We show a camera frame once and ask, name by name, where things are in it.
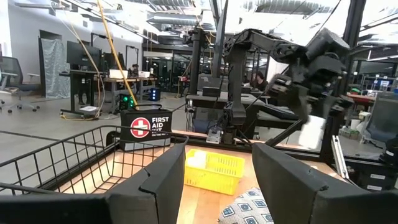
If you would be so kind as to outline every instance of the patterned cushion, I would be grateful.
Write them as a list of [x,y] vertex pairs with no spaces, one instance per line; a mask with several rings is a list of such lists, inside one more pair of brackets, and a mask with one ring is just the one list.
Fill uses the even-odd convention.
[[238,196],[218,218],[219,224],[274,224],[260,189]]

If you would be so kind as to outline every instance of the yellow basket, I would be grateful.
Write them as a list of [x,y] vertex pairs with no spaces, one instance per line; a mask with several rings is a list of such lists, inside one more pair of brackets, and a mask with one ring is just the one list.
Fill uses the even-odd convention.
[[[187,153],[187,160],[194,157],[197,149]],[[243,176],[244,159],[214,152],[206,152],[206,168],[185,163],[184,184],[234,195],[239,179]]]

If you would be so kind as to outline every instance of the office chair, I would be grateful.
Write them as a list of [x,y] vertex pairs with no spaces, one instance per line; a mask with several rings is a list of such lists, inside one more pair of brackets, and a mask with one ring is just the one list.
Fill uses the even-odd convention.
[[[11,106],[7,106],[8,113],[12,113],[12,108],[22,109],[23,106],[28,106],[32,108],[33,111],[37,111],[39,106],[32,105],[31,102],[23,100],[23,96],[27,96],[33,91],[37,91],[40,89],[40,84],[25,84],[22,83],[24,81],[24,76],[22,74],[21,66],[19,65],[19,61],[13,57],[0,57],[0,70],[2,74],[2,82],[1,82],[1,90],[4,91],[9,89],[9,93],[15,94],[18,96],[18,102],[14,103]],[[40,75],[28,73],[30,77],[29,82],[33,77],[40,77]]]
[[371,141],[384,147],[388,140],[395,138],[398,130],[397,111],[398,94],[378,93],[361,142]]

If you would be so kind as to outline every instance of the robotic arm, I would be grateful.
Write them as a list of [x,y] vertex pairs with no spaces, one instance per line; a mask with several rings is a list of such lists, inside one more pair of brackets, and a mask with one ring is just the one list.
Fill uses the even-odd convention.
[[285,75],[273,77],[266,94],[287,101],[289,109],[304,123],[308,120],[308,104],[312,105],[311,114],[322,118],[341,113],[352,105],[351,98],[329,95],[330,87],[345,74],[340,57],[349,52],[349,45],[336,34],[323,29],[304,47],[256,29],[246,29],[224,45],[224,60],[231,69],[228,103],[221,122],[224,143],[233,142],[236,128],[246,119],[246,110],[241,103],[241,84],[246,51],[252,45],[268,51],[275,61],[289,64]]

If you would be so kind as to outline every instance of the computer monitor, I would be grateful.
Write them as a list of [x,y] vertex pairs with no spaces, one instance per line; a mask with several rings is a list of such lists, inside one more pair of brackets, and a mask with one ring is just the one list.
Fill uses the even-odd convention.
[[[88,53],[94,60],[95,65],[100,69],[101,65],[101,49],[85,45]],[[67,63],[71,65],[82,65],[87,67],[93,67],[93,64],[89,60],[87,53],[79,43],[72,41],[67,42]]]

